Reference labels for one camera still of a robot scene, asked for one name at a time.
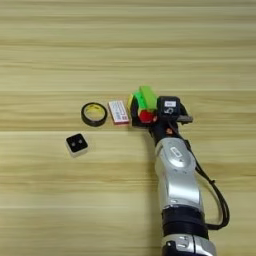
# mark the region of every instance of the red and white box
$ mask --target red and white box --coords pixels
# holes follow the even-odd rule
[[[108,106],[114,124],[129,124],[129,117],[122,100],[110,101]]]

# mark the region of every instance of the tape roll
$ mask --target tape roll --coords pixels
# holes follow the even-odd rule
[[[87,125],[98,127],[106,122],[108,116],[107,109],[97,102],[90,102],[83,106],[81,117]]]

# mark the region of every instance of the green object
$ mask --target green object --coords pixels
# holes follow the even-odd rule
[[[144,101],[144,98],[140,92],[135,92],[134,96],[136,97],[138,104],[139,104],[139,109],[144,110],[147,109],[146,102]]]
[[[144,99],[147,110],[157,109],[157,97],[151,90],[150,86],[140,86],[140,94]]]

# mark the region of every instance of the red part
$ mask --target red part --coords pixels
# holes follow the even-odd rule
[[[142,123],[151,123],[153,122],[154,115],[147,110],[141,110],[139,118]]]

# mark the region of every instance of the wood grain surface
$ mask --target wood grain surface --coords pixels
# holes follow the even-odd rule
[[[181,131],[231,208],[218,255],[256,255],[255,68],[255,0],[0,0],[0,256],[161,254],[150,136],[80,119],[144,84],[195,118]]]

